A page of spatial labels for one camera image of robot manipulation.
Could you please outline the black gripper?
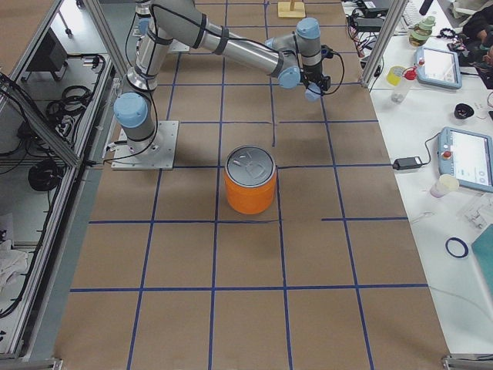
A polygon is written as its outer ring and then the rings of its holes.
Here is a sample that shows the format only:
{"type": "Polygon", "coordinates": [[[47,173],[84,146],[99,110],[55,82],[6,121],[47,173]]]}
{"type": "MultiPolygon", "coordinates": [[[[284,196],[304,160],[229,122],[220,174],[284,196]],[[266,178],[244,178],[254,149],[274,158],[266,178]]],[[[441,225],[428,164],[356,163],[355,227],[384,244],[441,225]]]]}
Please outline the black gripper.
{"type": "Polygon", "coordinates": [[[301,82],[307,87],[311,82],[320,87],[320,80],[323,76],[322,65],[303,65],[301,73],[301,82]]]}

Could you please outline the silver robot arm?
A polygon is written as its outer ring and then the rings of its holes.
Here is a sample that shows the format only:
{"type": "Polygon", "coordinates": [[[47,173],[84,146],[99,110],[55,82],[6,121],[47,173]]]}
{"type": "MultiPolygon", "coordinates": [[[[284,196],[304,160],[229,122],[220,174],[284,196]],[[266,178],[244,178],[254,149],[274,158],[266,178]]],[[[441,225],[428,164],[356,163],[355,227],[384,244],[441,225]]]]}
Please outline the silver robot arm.
{"type": "Polygon", "coordinates": [[[135,64],[126,73],[129,85],[114,105],[132,156],[145,156],[160,148],[158,124],[150,113],[151,100],[157,74],[175,41],[257,68],[285,89],[303,84],[310,101],[330,88],[330,77],[323,72],[328,47],[320,41],[320,25],[315,18],[303,18],[291,34],[261,43],[213,24],[193,1],[151,1],[149,13],[135,64]]]}

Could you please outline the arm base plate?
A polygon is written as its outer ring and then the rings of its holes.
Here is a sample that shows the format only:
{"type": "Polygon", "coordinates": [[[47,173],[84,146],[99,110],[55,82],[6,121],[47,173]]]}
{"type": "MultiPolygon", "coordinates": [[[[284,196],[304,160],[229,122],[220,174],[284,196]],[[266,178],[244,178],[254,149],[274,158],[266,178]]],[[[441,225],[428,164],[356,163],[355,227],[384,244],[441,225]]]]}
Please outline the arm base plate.
{"type": "Polygon", "coordinates": [[[156,136],[151,136],[142,142],[135,142],[129,140],[124,129],[121,129],[119,140],[126,141],[126,143],[116,147],[115,159],[111,164],[112,169],[172,170],[178,132],[178,121],[160,120],[156,136]]]}

